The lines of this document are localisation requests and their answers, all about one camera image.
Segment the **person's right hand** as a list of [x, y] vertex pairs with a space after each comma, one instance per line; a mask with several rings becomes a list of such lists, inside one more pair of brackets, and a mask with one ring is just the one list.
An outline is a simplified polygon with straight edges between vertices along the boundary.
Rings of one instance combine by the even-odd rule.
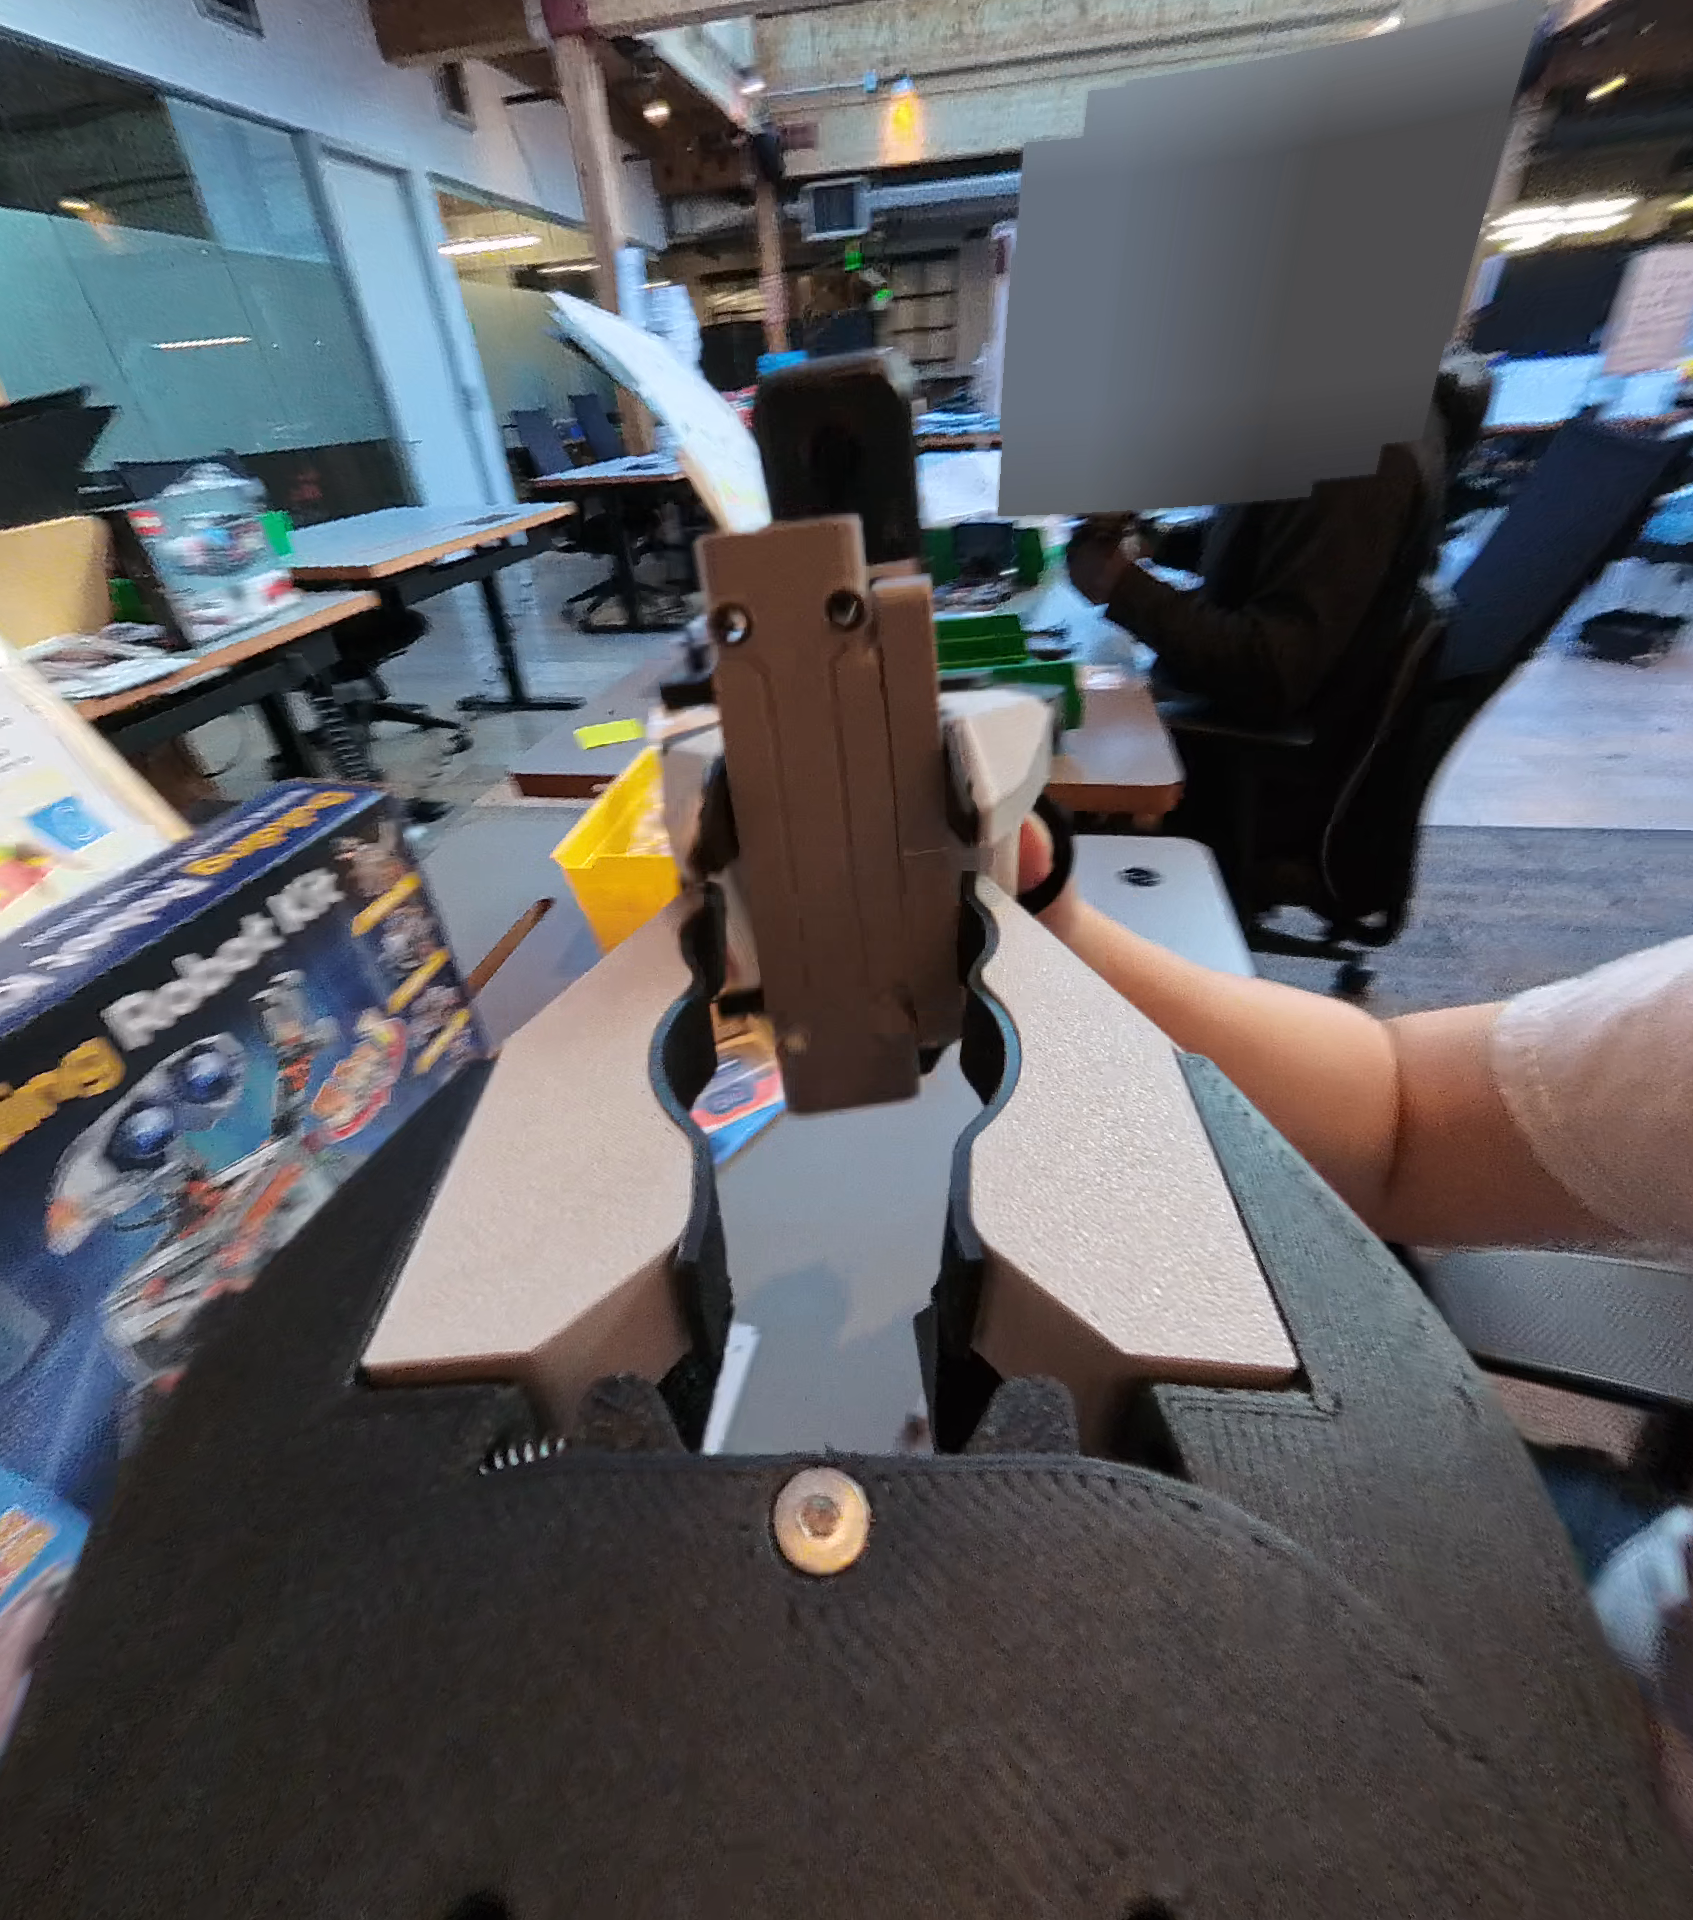
[[1086, 902], [1074, 878], [1057, 879], [1057, 840], [1038, 811], [1021, 822], [1017, 860], [1021, 903], [1110, 988], [1169, 1033], [1177, 955]]

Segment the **toy car set box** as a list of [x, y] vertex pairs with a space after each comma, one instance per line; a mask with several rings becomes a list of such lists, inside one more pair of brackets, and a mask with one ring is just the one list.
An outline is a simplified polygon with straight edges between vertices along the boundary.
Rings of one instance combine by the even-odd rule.
[[299, 599], [267, 526], [271, 496], [232, 451], [125, 462], [120, 474], [129, 524], [192, 649], [240, 637]]

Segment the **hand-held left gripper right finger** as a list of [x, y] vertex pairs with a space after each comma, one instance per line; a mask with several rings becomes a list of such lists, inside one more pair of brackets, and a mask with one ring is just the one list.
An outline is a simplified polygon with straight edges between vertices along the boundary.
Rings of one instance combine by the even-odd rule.
[[1008, 1380], [1055, 1380], [1091, 1454], [1125, 1450], [1153, 1387], [1300, 1390], [1181, 1050], [988, 876], [960, 966], [979, 1105], [915, 1324], [935, 1447], [967, 1450]]

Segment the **green plastic bin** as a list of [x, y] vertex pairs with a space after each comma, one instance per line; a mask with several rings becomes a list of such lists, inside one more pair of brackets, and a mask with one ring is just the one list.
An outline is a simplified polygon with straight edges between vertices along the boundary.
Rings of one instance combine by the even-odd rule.
[[1086, 717], [1079, 663], [1063, 627], [1028, 627], [1013, 612], [937, 612], [935, 649], [943, 689], [1021, 686], [1057, 704], [1057, 726], [1078, 730]]

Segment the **black office chair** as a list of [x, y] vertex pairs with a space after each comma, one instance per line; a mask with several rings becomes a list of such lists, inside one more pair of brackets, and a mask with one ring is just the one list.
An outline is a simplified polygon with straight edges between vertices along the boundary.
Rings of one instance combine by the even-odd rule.
[[1641, 427], [1561, 426], [1451, 590], [1435, 701], [1486, 706], [1635, 540], [1690, 458], [1685, 439]]
[[1425, 791], [1413, 765], [1449, 616], [1451, 597], [1422, 587], [1387, 661], [1252, 757], [1236, 874], [1248, 944], [1338, 963], [1353, 996], [1367, 951], [1406, 928]]

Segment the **white curved poster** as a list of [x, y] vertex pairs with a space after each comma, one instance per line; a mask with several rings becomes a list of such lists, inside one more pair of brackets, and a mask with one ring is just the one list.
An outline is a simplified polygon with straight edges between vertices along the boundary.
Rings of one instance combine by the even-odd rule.
[[673, 454], [721, 532], [755, 533], [770, 521], [761, 445], [715, 386], [658, 335], [627, 317], [550, 293], [560, 331], [637, 395], [670, 435]]

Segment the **person's right forearm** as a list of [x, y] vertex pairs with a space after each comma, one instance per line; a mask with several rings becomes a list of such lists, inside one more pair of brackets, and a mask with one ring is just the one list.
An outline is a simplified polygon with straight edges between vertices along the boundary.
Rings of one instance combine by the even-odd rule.
[[1380, 1235], [1458, 1242], [1532, 1172], [1490, 1066], [1496, 1005], [1382, 1019], [1169, 951], [1147, 966], [1147, 1014], [1222, 1068]]

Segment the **wooden stick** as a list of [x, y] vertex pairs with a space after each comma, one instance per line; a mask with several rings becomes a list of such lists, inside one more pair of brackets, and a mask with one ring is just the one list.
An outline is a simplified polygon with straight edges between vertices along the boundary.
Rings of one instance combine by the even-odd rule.
[[509, 924], [499, 940], [489, 948], [479, 962], [467, 971], [467, 992], [468, 996], [482, 996], [485, 990], [494, 981], [499, 971], [514, 957], [525, 940], [547, 919], [553, 912], [553, 898], [533, 899], [525, 912]]

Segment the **dark blue robot kit box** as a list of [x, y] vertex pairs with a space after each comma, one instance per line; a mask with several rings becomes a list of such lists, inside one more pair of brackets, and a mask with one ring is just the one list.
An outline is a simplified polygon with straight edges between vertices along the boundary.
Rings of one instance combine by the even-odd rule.
[[0, 942], [0, 1467], [111, 1494], [206, 1312], [487, 1056], [375, 786], [284, 781]]

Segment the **grey desk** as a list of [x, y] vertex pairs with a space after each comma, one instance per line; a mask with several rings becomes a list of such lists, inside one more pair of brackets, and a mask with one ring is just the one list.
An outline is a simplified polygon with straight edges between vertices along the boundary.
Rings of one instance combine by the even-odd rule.
[[732, 1317], [761, 1330], [738, 1441], [883, 1452], [925, 1411], [913, 1317], [939, 1277], [955, 1140], [979, 1105], [958, 1043], [911, 1099], [793, 1110], [715, 1167]]

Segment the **brown cardboard box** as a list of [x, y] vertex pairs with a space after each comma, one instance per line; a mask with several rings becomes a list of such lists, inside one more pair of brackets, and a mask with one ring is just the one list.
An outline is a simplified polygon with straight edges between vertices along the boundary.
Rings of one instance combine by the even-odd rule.
[[90, 637], [113, 619], [113, 540], [97, 515], [0, 530], [0, 640], [28, 649]]

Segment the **white instruction booklet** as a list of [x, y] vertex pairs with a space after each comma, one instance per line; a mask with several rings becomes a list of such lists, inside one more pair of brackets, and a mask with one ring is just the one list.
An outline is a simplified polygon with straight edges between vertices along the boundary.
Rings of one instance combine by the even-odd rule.
[[719, 1456], [726, 1450], [726, 1441], [730, 1438], [759, 1345], [761, 1330], [757, 1326], [741, 1319], [730, 1324], [715, 1380], [715, 1397], [709, 1407], [700, 1441], [703, 1456]]

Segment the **yellow plastic bin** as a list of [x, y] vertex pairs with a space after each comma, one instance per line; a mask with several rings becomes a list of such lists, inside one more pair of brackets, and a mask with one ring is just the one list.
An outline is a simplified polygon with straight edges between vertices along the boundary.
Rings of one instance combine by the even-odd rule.
[[681, 891], [662, 752], [645, 746], [563, 834], [550, 858], [601, 951], [651, 924]]

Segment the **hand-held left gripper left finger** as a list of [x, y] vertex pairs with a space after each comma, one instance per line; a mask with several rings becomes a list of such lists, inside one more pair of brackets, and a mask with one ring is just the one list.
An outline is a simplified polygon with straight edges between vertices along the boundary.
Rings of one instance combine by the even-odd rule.
[[375, 1385], [509, 1384], [576, 1434], [648, 1381], [705, 1445], [732, 1324], [709, 1140], [725, 909], [695, 886], [510, 1033], [365, 1351]]

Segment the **paper sign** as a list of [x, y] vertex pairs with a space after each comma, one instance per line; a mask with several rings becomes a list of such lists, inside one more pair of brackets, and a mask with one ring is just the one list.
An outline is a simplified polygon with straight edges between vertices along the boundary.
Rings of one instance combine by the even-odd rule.
[[1601, 341], [1601, 372], [1633, 378], [1671, 369], [1693, 330], [1693, 242], [1638, 251]]

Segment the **black board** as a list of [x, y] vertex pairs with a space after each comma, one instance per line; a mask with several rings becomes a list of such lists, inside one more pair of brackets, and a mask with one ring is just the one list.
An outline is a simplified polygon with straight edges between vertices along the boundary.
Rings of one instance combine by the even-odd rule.
[[77, 514], [90, 455], [119, 407], [90, 388], [0, 402], [0, 515]]

